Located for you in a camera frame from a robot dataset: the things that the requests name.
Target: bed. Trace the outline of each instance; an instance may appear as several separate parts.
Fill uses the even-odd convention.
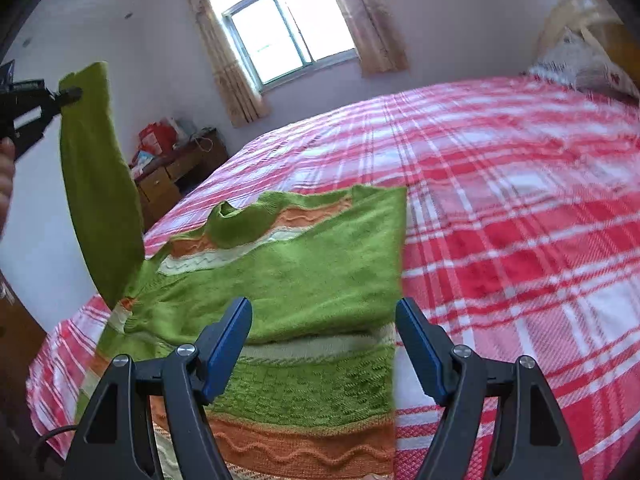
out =
[[[639,142],[637,108],[531,77],[380,96],[247,144],[146,234],[146,255],[222,200],[406,186],[404,294],[481,356],[535,357],[584,477],[604,480],[640,431]],[[47,336],[28,381],[37,431],[72,423],[108,315],[95,296]],[[396,341],[395,471],[410,480],[440,409]],[[496,405],[485,402],[470,479]],[[52,445],[65,456],[70,439]]]

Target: human hand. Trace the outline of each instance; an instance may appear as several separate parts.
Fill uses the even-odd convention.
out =
[[[14,192],[15,146],[11,139],[5,137],[0,142],[0,234],[9,213],[11,195]]]

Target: nightstand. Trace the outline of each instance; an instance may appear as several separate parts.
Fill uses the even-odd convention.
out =
[[[147,231],[183,196],[202,183],[229,156],[216,130],[165,155],[156,156],[135,178]]]

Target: silver screw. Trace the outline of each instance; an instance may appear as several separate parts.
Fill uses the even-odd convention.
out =
[[[521,355],[518,362],[529,370],[536,367],[536,360],[528,355]]]
[[[178,348],[176,348],[175,351],[178,352],[179,356],[187,357],[187,355],[191,355],[196,351],[196,347],[190,343],[187,343],[187,344],[178,346]]]
[[[128,362],[129,362],[129,356],[124,354],[116,355],[116,357],[114,357],[111,360],[111,363],[113,364],[113,366],[117,366],[117,367],[124,366]]]
[[[453,347],[453,353],[458,357],[466,359],[471,355],[471,348],[469,348],[467,345],[455,345]]]

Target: wooden door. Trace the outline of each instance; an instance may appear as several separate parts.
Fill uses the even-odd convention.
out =
[[[0,412],[11,426],[26,423],[25,382],[45,335],[0,272]]]

